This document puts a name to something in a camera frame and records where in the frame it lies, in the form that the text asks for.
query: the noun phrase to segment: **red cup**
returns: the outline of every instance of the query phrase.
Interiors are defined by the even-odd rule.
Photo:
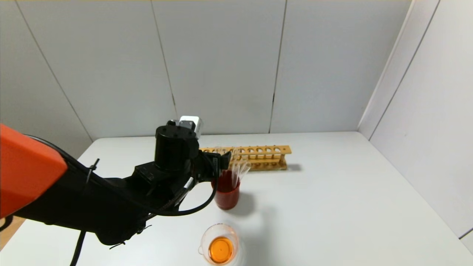
[[[219,186],[217,187],[217,193],[215,194],[214,200],[217,206],[222,210],[230,210],[235,207],[240,197],[240,181],[233,188],[232,185],[232,171],[224,170],[222,175],[219,177]]]

